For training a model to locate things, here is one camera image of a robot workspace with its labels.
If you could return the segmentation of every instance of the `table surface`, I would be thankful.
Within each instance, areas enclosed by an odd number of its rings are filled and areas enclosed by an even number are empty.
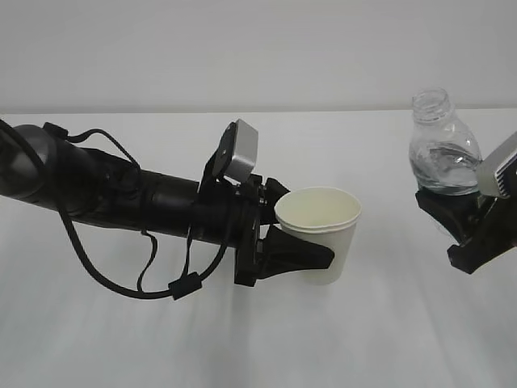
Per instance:
[[[467,110],[486,156],[513,133],[517,110]],[[0,200],[2,386],[515,387],[517,262],[509,252],[469,276],[453,243],[414,200],[410,112],[5,115],[72,133],[111,132],[148,170],[199,179],[236,118],[259,130],[255,172],[288,188],[335,186],[364,213],[341,279],[299,274],[233,285],[233,252],[180,301],[134,301],[88,277],[59,217]],[[89,146],[114,148],[102,138]],[[135,287],[149,255],[137,233],[78,226],[98,268]],[[145,288],[181,272],[185,240],[160,236]],[[194,243],[202,270],[216,247]]]

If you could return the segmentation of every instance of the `black cable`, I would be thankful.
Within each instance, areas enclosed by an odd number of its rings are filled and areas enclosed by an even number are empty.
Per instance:
[[[142,289],[142,281],[144,280],[145,271],[147,271],[149,269],[149,267],[151,266],[151,264],[154,261],[154,258],[156,257],[156,254],[158,253],[158,240],[152,234],[148,233],[147,230],[142,230],[140,233],[142,233],[142,235],[144,235],[146,237],[149,237],[151,239],[151,244],[153,246],[153,249],[151,251],[151,257],[149,257],[149,261],[147,262],[144,269],[138,276],[138,280],[137,280],[137,290],[140,291],[141,293],[143,293],[144,290]]]
[[[136,188],[135,187],[131,187],[131,188],[127,188],[125,190],[127,190],[127,191],[135,191],[138,188],[140,188],[141,185],[142,185],[142,169],[140,167],[140,164],[138,164],[136,159],[133,156],[131,156],[131,154],[128,151],[126,151],[126,149],[112,135],[110,135],[105,130],[103,130],[103,129],[89,129],[89,130],[87,130],[87,131],[85,131],[83,133],[80,133],[80,134],[76,135],[76,136],[67,136],[66,140],[69,141],[70,143],[74,143],[74,144],[82,143],[86,139],[88,139],[88,137],[90,137],[91,135],[94,135],[96,133],[105,136],[109,141],[111,141],[111,143],[113,143],[113,145],[115,145],[115,147],[118,148],[119,151],[122,154],[124,154],[126,158],[129,159],[131,164],[137,170],[137,187]]]
[[[72,223],[72,219],[70,218],[70,215],[66,210],[65,203],[62,200],[61,194],[59,193],[59,190],[57,189],[57,186],[54,182],[54,178],[48,172],[47,167],[43,164],[38,154],[34,151],[34,149],[22,135],[20,135],[18,132],[16,132],[16,130],[14,130],[7,123],[1,120],[0,130],[2,130],[7,136],[9,136],[13,141],[15,141],[15,143],[22,149],[22,151],[34,164],[34,167],[37,169],[38,173],[41,175],[44,182],[48,186],[48,190],[52,194],[54,204],[56,205],[56,210],[59,213],[61,220],[63,221],[63,226],[65,227],[66,233],[69,236],[70,242],[72,243],[72,247],[74,247],[74,250],[79,260],[81,261],[82,266],[91,275],[91,277],[93,277],[97,282],[99,282],[107,289],[110,289],[114,293],[124,295],[125,297],[132,297],[135,299],[161,299],[164,297],[172,296],[170,289],[152,293],[145,293],[141,291],[135,291],[134,289],[127,289],[121,285],[118,285],[117,283],[112,282],[111,280],[107,279],[102,273],[100,273],[97,270],[97,268],[95,268],[95,266],[91,263],[90,258],[86,254],[84,247],[81,244],[81,240],[79,239],[78,233],[75,230],[74,224]]]
[[[183,265],[183,270],[181,272],[181,277],[185,277],[188,275],[188,268],[191,264],[191,246],[192,246],[192,228],[189,228],[187,234],[187,254],[185,257],[185,265]]]
[[[232,190],[232,195],[229,198],[229,204],[228,204],[228,216],[226,218],[226,230],[225,230],[225,236],[223,237],[223,241],[221,245],[219,246],[219,250],[217,251],[216,257],[213,259],[213,261],[210,263],[207,269],[205,269],[200,274],[201,281],[205,280],[207,277],[212,275],[212,272],[215,271],[217,266],[221,263],[223,260],[223,257],[225,256],[226,249],[229,245],[229,240],[232,236],[233,231],[233,219],[234,219],[234,206],[233,206],[233,186],[231,183],[229,183],[229,187]]]

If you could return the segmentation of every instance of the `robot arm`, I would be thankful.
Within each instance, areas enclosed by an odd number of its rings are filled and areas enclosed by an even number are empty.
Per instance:
[[[130,160],[74,145],[94,133],[107,136]],[[12,128],[0,120],[0,195],[56,210],[85,269],[100,284],[127,297],[177,299],[196,291],[220,263],[226,247],[235,248],[234,281],[240,285],[254,286],[257,279],[290,271],[328,268],[334,252],[274,226],[276,201],[288,190],[274,179],[263,183],[261,176],[252,174],[257,146],[253,128],[242,120],[231,123],[198,183],[142,170],[102,130],[70,136],[54,124]],[[206,271],[188,273],[186,264],[168,289],[146,293],[116,285],[100,274],[73,221],[145,235],[171,234],[187,238],[188,247],[199,240],[221,248]],[[260,238],[261,225],[270,225],[265,238]]]
[[[448,249],[453,267],[467,272],[509,251],[517,238],[517,133],[504,141],[476,170],[479,192],[442,196],[425,188],[419,207],[456,239]]]

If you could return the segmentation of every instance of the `water bottle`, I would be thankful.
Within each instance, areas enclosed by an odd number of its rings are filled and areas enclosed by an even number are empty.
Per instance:
[[[447,196],[476,192],[481,152],[447,92],[427,89],[413,97],[413,120],[410,163],[418,185]]]

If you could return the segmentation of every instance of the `white paper cup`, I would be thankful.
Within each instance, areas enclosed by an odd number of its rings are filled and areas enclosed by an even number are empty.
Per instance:
[[[361,214],[359,200],[338,188],[304,188],[280,198],[275,213],[286,233],[334,251],[328,269],[303,271],[304,278],[317,285],[336,281],[343,272]]]

